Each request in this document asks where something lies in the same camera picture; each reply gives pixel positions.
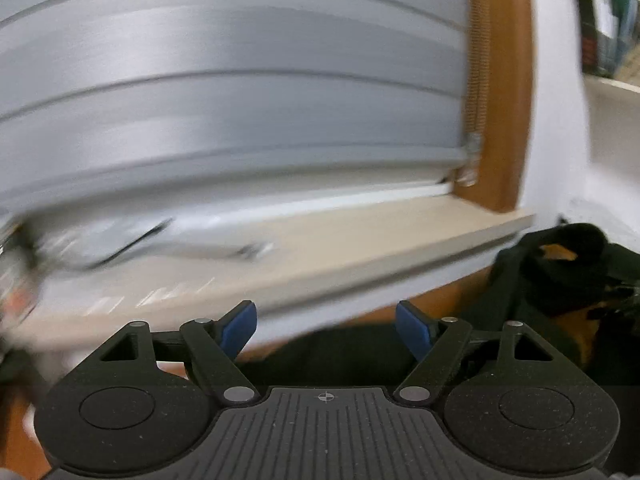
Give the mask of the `black garment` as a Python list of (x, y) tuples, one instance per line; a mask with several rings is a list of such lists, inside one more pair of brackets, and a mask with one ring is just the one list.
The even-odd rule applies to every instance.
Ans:
[[(529, 233), (503, 249), (484, 292), (461, 312), (477, 330), (527, 324), (602, 387), (620, 410), (608, 468), (639, 470), (639, 256), (592, 224)], [(271, 386), (383, 386), (394, 390), (418, 361), (392, 324), (328, 328), (243, 362)]]

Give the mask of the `beige window sill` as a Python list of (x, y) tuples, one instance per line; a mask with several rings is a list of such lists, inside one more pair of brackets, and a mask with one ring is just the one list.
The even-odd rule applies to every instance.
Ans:
[(89, 348), (130, 321), (172, 330), (249, 299), (262, 315), (255, 340), (268, 344), (482, 270), (533, 222), (525, 210), (498, 214), (445, 195), (246, 224), (271, 252), (254, 261), (149, 255), (57, 275), (8, 339), (34, 351)]

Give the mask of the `grey roller shutter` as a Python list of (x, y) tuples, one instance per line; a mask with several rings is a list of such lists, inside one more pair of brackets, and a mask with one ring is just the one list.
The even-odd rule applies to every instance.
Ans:
[(1, 0), (1, 205), (463, 164), (468, 0)]

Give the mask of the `white shelf with books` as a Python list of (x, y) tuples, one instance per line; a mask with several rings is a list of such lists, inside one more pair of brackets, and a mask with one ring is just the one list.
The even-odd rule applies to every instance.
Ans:
[(639, 83), (639, 0), (577, 0), (582, 71)]

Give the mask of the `wooden window frame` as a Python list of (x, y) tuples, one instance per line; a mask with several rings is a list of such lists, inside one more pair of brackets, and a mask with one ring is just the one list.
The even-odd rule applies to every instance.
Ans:
[(469, 0), (466, 163), (454, 194), (495, 212), (518, 206), (532, 114), (530, 0)]

